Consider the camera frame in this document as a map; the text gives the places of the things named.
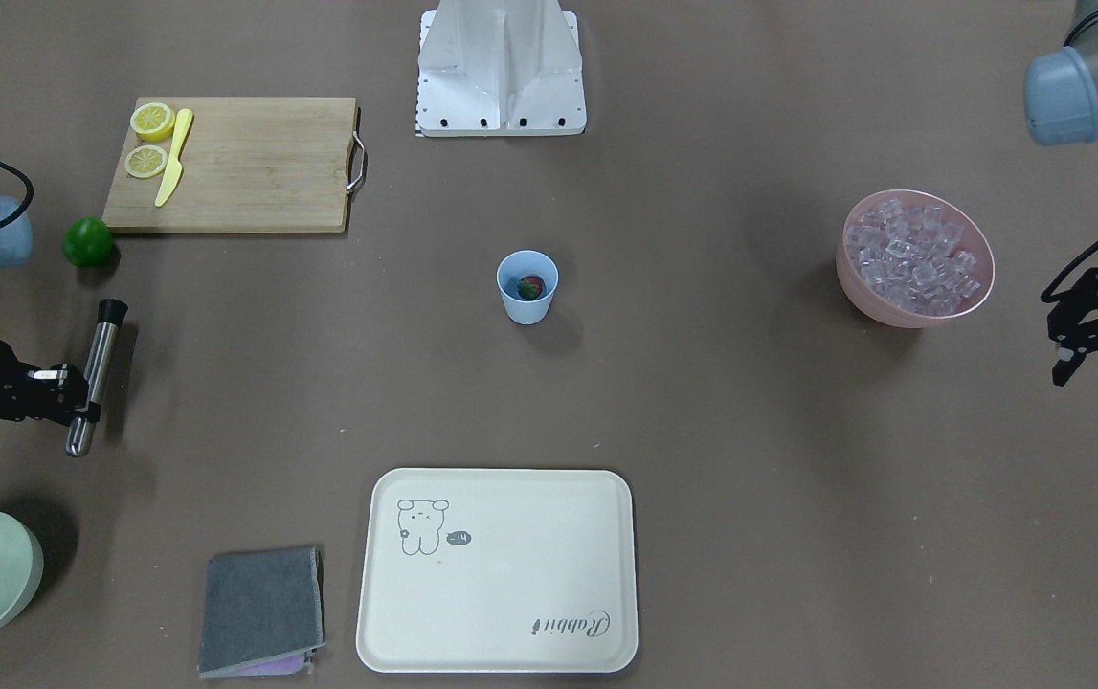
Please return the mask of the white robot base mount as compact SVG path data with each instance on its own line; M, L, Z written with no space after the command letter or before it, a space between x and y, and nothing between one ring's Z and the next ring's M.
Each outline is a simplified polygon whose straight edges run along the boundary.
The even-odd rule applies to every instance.
M587 129L578 16L557 1L440 1L418 27L417 135Z

